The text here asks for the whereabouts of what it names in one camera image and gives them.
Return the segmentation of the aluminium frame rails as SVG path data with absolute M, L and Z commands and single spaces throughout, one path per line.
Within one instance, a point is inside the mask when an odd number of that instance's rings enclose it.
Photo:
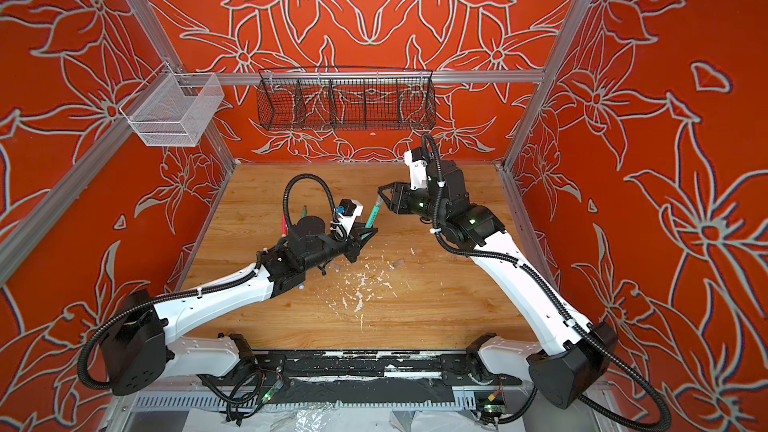
M 208 125 L 150 147 L 120 108 L 163 72 L 134 0 L 1 0 L 1 388 L 78 360 L 128 296 L 168 277 L 232 162 Z

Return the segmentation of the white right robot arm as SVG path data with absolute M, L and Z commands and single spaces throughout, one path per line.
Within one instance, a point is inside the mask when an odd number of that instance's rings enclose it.
M 500 337 L 486 339 L 477 352 L 483 367 L 529 381 L 553 405 L 569 407 L 606 372 L 617 333 L 605 322 L 592 323 L 543 278 L 502 221 L 471 202 L 464 174 L 454 162 L 437 166 L 411 156 L 404 162 L 409 181 L 378 190 L 387 208 L 430 221 L 432 234 L 447 251 L 470 258 L 493 279 L 538 341 L 525 349 Z

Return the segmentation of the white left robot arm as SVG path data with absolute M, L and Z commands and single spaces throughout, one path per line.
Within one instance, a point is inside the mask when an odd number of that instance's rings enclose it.
M 146 290 L 131 293 L 83 349 L 81 382 L 125 396 L 169 376 L 228 375 L 250 356 L 240 340 L 225 336 L 203 345 L 185 334 L 298 287 L 309 270 L 324 270 L 337 257 L 355 262 L 378 231 L 352 222 L 346 238 L 337 240 L 323 227 L 320 218 L 305 218 L 254 263 L 198 288 L 156 297 Z

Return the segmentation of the clear plastic bin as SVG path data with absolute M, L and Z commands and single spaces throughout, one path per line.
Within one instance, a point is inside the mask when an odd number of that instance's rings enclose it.
M 140 86 L 120 113 L 147 146 L 194 147 L 223 99 L 215 74 L 163 72 Z

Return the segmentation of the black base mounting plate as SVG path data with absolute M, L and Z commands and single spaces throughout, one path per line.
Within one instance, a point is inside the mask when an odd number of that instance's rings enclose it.
M 223 376 L 204 377 L 218 387 L 235 385 L 254 372 L 254 385 L 287 383 L 366 381 L 376 379 L 425 380 L 448 386 L 517 386 L 518 377 L 495 375 L 484 369 L 479 358 L 464 350 L 261 350 L 242 359 Z

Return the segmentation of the red pen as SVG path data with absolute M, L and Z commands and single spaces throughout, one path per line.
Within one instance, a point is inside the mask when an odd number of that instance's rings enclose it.
M 285 213 L 281 213 L 281 236 L 285 237 L 288 234 L 288 225 L 285 217 Z

